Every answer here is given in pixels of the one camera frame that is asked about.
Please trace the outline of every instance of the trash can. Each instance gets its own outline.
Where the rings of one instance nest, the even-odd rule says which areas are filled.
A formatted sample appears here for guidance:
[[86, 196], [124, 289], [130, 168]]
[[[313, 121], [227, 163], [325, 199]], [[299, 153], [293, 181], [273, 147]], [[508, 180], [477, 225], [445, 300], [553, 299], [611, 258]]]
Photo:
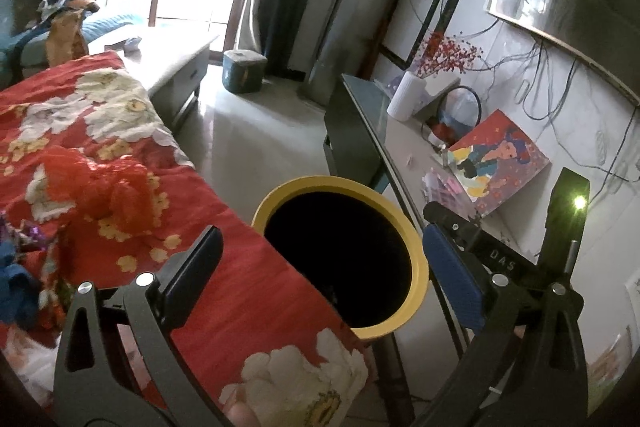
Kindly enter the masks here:
[[260, 91], [267, 58], [251, 50], [228, 50], [222, 59], [222, 85], [241, 94]]
[[420, 236], [365, 185], [336, 176], [292, 180], [264, 198], [252, 226], [363, 341], [397, 330], [424, 299], [429, 268]]

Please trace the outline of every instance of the silver screw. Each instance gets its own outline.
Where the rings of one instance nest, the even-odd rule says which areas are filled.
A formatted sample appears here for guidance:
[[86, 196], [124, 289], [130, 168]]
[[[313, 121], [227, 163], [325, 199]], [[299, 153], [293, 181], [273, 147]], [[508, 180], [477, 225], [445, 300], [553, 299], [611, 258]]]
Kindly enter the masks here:
[[151, 272], [141, 273], [136, 277], [138, 286], [149, 286], [154, 281], [154, 275]]
[[564, 295], [566, 293], [566, 288], [561, 285], [559, 282], [554, 282], [551, 285], [551, 289], [556, 295]]
[[81, 285], [78, 286], [78, 293], [81, 294], [85, 294], [85, 293], [89, 293], [91, 291], [91, 288], [93, 288], [94, 285], [91, 284], [90, 282], [83, 282]]
[[496, 286], [507, 286], [509, 284], [509, 278], [501, 273], [495, 273], [491, 280]]

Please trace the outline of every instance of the canvas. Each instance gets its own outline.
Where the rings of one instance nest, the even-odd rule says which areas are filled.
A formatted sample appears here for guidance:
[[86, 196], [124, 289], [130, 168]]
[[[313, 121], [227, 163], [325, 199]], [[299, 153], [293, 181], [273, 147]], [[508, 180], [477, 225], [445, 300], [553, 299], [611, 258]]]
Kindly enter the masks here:
[[447, 155], [451, 170], [481, 216], [511, 198], [549, 163], [500, 110], [453, 145]]

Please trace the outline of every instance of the green storage stool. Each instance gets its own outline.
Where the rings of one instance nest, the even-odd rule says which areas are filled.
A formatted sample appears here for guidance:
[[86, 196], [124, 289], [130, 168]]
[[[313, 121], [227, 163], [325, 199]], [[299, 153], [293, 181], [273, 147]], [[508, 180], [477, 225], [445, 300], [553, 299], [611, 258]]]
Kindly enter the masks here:
[[251, 50], [229, 50], [222, 60], [222, 85], [240, 94], [260, 91], [267, 58]]

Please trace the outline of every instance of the glowing led light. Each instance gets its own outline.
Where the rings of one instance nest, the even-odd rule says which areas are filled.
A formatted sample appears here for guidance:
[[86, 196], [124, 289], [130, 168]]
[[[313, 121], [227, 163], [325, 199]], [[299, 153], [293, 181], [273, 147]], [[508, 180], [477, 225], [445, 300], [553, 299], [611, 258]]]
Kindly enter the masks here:
[[585, 206], [587, 206], [587, 200], [584, 196], [578, 196], [574, 200], [574, 205], [578, 210], [582, 210]]

